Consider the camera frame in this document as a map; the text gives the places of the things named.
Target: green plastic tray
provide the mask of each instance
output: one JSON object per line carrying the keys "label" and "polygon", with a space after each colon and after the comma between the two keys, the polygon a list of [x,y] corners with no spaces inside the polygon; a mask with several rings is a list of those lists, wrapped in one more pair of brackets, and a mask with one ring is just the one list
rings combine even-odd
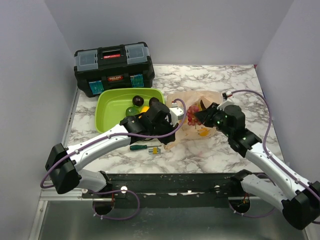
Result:
{"label": "green plastic tray", "polygon": [[132,98],[136,95],[143,97],[143,106],[149,106],[152,97],[165,103],[164,95],[155,88],[119,88],[104,91],[98,99],[95,109],[95,128],[99,133],[104,133],[126,117],[126,109],[133,106]]}

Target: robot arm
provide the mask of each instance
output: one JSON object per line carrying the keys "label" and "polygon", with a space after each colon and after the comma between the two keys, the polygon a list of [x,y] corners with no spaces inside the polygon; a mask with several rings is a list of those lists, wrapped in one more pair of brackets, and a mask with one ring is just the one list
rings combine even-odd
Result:
{"label": "robot arm", "polygon": [[[74,188],[103,191],[109,184],[104,172],[83,169],[95,159],[121,147],[146,139],[144,136],[160,136],[171,133],[177,128],[184,111],[176,103],[168,108],[161,102],[154,103],[147,112],[125,117],[112,129],[85,142],[64,148],[55,145],[49,155],[45,168],[49,171],[54,164],[67,157],[49,174],[58,194],[67,193]],[[158,139],[167,144],[175,141],[175,134]]]}
{"label": "robot arm", "polygon": [[245,128],[245,114],[234,105],[231,92],[222,96],[224,101],[221,104],[213,103],[209,108],[195,113],[195,116],[204,126],[216,127],[228,137],[234,151],[257,165],[276,183],[274,186],[245,171],[237,179],[239,186],[282,211],[295,228],[304,229],[320,216],[320,202],[304,185],[319,196],[320,183],[311,183],[300,176],[264,147],[262,140]]}

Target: toolbox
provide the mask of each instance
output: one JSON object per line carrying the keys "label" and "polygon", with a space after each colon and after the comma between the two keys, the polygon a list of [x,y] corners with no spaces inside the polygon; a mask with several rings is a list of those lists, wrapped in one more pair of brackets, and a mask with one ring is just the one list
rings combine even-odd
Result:
{"label": "toolbox", "polygon": [[110,89],[151,88],[155,71],[145,42],[78,50],[74,75],[89,98]]}

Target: screwdriver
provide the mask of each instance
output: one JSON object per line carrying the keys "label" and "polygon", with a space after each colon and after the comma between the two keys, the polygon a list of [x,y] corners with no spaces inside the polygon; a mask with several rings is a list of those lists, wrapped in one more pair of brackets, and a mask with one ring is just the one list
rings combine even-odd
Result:
{"label": "screwdriver", "polygon": [[133,146],[130,146],[130,150],[136,151],[136,150],[155,148],[155,147],[161,147],[161,146],[133,145]]}

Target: white marble tabletop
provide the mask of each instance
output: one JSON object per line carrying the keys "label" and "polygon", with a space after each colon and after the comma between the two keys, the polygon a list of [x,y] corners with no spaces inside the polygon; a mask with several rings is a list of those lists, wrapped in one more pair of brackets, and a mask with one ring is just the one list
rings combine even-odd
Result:
{"label": "white marble tabletop", "polygon": [[[164,96],[176,91],[211,90],[227,91],[251,89],[262,92],[253,65],[236,66],[180,66],[154,65],[153,88]],[[246,116],[246,127],[263,138],[268,113],[264,104],[253,94],[237,93],[234,101]],[[95,110],[98,97],[88,98],[81,91],[74,112],[68,145],[82,143],[97,136]],[[141,142],[142,145],[158,145],[158,140]],[[283,159],[278,140],[272,127],[267,140],[268,148]],[[189,140],[179,143],[161,154],[150,155],[147,150],[130,151],[129,146],[106,154],[87,165],[90,171],[108,173],[236,173],[242,169],[261,172],[253,163],[235,153],[227,138],[217,132],[209,139]]]}

